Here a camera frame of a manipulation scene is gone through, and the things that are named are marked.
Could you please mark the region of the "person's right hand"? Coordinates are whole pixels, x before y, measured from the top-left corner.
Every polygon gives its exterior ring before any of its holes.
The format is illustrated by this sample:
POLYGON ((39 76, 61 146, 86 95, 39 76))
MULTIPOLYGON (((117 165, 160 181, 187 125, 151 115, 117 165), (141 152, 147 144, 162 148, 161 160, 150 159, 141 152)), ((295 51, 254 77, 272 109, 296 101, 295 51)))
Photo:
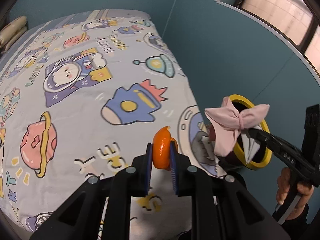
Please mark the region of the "person's right hand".
MULTIPOLYGON (((284 200, 287 198, 287 195, 290 190, 290 178, 291 178, 291 171, 288 167, 282 169, 280 176, 277 179, 278 184, 278 191, 276 195, 277 203, 280 205, 284 204, 284 200)), ((307 182, 300 182, 297 184, 297 190, 301 196, 299 202, 287 217, 287 220, 292 220, 297 218, 303 213, 304 207, 308 203, 309 199, 311 198, 314 187, 313 185, 307 182)))

